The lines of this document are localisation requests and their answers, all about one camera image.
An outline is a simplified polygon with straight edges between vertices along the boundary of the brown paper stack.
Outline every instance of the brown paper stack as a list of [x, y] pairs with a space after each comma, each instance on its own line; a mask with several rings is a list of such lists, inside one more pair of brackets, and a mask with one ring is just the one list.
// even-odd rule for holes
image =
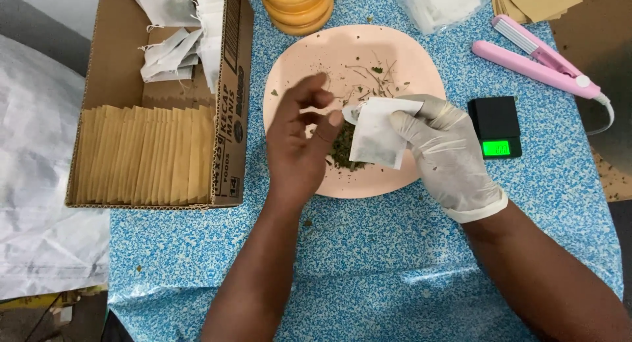
[[209, 203], [212, 110], [83, 110], [77, 204], [189, 205]]
[[581, 0], [492, 0], [494, 15], [509, 15], [522, 24], [558, 19], [579, 3]]

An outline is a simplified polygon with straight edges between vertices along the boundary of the white latex glove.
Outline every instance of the white latex glove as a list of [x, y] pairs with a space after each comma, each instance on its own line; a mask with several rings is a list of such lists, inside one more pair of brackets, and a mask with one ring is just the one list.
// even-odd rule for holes
[[445, 213], [464, 224], [506, 208], [507, 196], [487, 174], [470, 116], [431, 95], [399, 98], [424, 102], [416, 117], [397, 111], [390, 120], [412, 145], [423, 184]]

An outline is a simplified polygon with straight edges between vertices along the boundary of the blue patterned tablecloth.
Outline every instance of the blue patterned tablecloth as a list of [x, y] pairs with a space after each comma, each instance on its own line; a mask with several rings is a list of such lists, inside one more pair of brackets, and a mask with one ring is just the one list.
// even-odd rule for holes
[[[136, 341], [193, 341], [267, 192], [262, 99], [267, 74], [298, 38], [261, 0], [255, 28], [244, 204], [200, 211], [113, 210], [109, 306]], [[473, 55], [472, 42], [521, 52], [490, 26], [487, 5], [424, 37], [395, 0], [336, 0], [325, 28], [367, 23], [406, 32], [428, 51], [448, 99], [517, 96], [523, 157], [486, 163], [491, 177], [555, 241], [621, 297], [620, 246], [573, 96]], [[548, 23], [528, 28], [555, 47]], [[420, 181], [379, 197], [316, 196], [303, 212], [295, 284], [279, 340], [533, 340], [477, 266], [464, 234]]]

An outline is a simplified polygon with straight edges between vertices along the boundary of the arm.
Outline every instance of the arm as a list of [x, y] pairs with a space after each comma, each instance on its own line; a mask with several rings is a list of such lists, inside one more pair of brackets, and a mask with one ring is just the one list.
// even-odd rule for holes
[[507, 200], [487, 174], [470, 117], [416, 95], [416, 117], [391, 115], [413, 146], [428, 192], [462, 224], [478, 260], [510, 307], [537, 334], [559, 341], [628, 341], [630, 324], [608, 286]]
[[511, 308], [558, 341], [628, 341], [628, 314], [612, 290], [510, 202], [462, 225]]
[[[298, 220], [325, 176], [325, 156], [343, 122], [340, 111], [300, 114], [332, 102], [322, 89], [326, 79], [321, 73], [301, 80], [279, 103], [266, 136], [268, 197], [211, 303], [202, 341], [271, 340], [276, 333], [292, 285]], [[318, 127], [306, 139], [311, 123]]]

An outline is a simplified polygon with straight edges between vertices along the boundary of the black scale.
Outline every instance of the black scale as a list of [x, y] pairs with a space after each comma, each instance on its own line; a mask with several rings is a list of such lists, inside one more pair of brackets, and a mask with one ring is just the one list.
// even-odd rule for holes
[[520, 127], [513, 96], [474, 99], [468, 104], [483, 159], [522, 156]]

